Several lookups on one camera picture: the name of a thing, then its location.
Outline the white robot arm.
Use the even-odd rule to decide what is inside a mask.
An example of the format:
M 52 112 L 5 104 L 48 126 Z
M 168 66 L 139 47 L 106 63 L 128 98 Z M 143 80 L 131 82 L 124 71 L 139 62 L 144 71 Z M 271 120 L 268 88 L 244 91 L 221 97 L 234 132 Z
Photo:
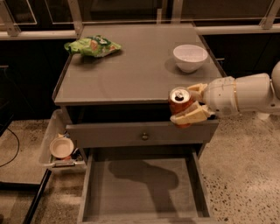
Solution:
M 235 116 L 245 111 L 279 114 L 280 62 L 271 75 L 259 73 L 240 78 L 231 76 L 209 84 L 177 87 L 170 92 L 173 115 L 177 126 L 205 121 L 210 116 Z

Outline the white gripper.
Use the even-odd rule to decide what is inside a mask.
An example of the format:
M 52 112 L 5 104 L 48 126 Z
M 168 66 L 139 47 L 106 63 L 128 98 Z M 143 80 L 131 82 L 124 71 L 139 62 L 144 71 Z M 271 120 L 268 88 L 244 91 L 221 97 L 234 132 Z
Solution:
M 214 113 L 218 117 L 238 114 L 235 79 L 231 76 L 213 80 L 208 85 L 203 83 L 191 85 L 187 89 L 196 102 L 171 116 L 170 120 L 176 125 L 203 122 Z M 197 102 L 202 100 L 206 105 Z

